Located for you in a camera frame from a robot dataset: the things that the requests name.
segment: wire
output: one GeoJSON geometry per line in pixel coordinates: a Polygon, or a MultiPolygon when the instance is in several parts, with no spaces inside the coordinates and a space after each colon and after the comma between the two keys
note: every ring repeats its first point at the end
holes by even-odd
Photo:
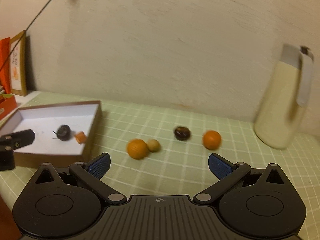
{"type": "Polygon", "coordinates": [[[28,31],[28,29],[31,27],[31,25],[35,22],[35,20],[39,17],[39,15],[43,12],[43,10],[48,6],[48,4],[51,2],[52,0],[47,1],[47,3],[44,5],[44,7],[40,10],[40,12],[36,15],[36,17],[31,21],[31,23],[28,25],[28,27],[26,28],[26,30],[24,31],[23,35],[21,35],[20,39],[18,40],[18,42],[15,44],[15,46],[13,47],[13,49],[10,51],[8,57],[6,58],[6,60],[3,62],[1,68],[0,68],[0,72],[2,70],[2,68],[4,67],[4,65],[7,63],[7,61],[9,60],[12,52],[14,51],[14,49],[17,47],[17,45],[19,44],[19,42],[22,40],[22,38],[24,36],[26,36],[26,33],[28,31]]]}

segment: wall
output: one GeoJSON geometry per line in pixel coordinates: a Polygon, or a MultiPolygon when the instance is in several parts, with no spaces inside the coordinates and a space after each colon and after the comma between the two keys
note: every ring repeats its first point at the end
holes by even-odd
{"type": "MultiPolygon", "coordinates": [[[[0,0],[0,38],[46,1],[0,0]]],[[[319,1],[53,0],[29,32],[35,87],[252,121],[283,42],[319,59],[319,1]]],[[[316,67],[302,129],[320,135],[319,94],[316,67]]]]}

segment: cream-colored thermos jug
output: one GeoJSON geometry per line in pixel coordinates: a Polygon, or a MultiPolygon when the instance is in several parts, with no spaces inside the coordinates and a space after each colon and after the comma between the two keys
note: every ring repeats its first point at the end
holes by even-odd
{"type": "Polygon", "coordinates": [[[310,96],[313,54],[285,44],[265,92],[254,131],[265,144],[286,148],[298,130],[310,96]]]}

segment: green checkered tablecloth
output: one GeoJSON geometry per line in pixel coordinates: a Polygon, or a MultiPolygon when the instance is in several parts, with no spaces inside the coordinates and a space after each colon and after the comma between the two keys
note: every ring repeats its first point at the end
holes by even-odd
{"type": "MultiPolygon", "coordinates": [[[[92,100],[42,92],[28,105],[92,100]]],[[[253,168],[278,163],[287,174],[307,208],[307,217],[299,235],[320,239],[320,144],[310,135],[298,134],[287,150],[275,150],[262,143],[252,123],[197,114],[187,111],[134,103],[101,100],[102,119],[96,131],[92,155],[108,152],[111,168],[101,179],[129,197],[140,195],[189,194],[191,197],[217,182],[208,169],[211,151],[202,146],[202,134],[216,130],[222,136],[218,154],[231,162],[246,162],[253,168]],[[187,142],[174,138],[176,126],[187,126],[192,137],[187,142]],[[134,160],[125,152],[133,138],[157,139],[162,150],[143,160],[134,160]]],[[[0,172],[0,194],[12,208],[34,169],[16,167],[0,172]]]]}

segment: silver screw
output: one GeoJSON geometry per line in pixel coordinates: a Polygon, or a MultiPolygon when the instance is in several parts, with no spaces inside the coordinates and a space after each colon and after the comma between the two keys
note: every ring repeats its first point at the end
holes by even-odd
{"type": "Polygon", "coordinates": [[[196,195],[196,199],[199,201],[209,201],[211,199],[211,196],[206,193],[200,193],[196,195]]]}
{"type": "Polygon", "coordinates": [[[124,196],[119,193],[113,193],[108,196],[108,199],[110,199],[111,201],[120,201],[124,199],[124,196]]]}

